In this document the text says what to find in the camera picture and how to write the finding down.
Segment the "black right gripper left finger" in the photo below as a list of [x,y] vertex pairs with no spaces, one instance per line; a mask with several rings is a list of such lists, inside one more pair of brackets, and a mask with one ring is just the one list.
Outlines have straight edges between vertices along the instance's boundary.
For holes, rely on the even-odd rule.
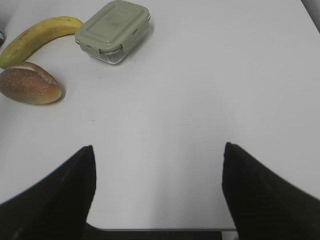
[[91,145],[0,205],[2,240],[80,240],[96,191]]

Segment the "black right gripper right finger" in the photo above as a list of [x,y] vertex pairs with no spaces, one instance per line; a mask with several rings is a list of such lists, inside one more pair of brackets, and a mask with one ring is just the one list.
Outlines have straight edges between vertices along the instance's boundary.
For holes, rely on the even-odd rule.
[[240,240],[318,240],[320,201],[226,143],[222,191]]

